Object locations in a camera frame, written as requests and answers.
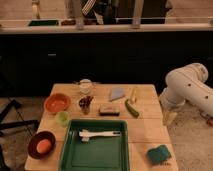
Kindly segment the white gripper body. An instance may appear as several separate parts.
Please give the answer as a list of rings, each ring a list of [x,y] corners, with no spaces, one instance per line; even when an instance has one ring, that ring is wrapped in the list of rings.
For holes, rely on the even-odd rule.
[[[160,103],[161,103],[163,114],[168,114],[168,113],[171,113],[171,112],[177,112],[184,105],[183,101],[180,101],[180,102],[170,102],[167,99],[160,100]]]

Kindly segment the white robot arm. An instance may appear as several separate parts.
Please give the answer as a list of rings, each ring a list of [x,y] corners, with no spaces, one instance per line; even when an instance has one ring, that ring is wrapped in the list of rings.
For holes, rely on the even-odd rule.
[[[201,109],[208,122],[213,121],[213,88],[205,84],[208,75],[207,68],[201,63],[174,69],[166,75],[166,87],[159,96],[165,126],[173,122],[186,101]]]

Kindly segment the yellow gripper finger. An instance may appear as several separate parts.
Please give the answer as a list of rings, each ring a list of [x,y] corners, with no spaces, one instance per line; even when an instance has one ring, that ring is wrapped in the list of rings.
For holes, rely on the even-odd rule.
[[[176,112],[165,112],[163,116],[163,124],[165,126],[170,125],[173,120],[176,118],[177,113]]]

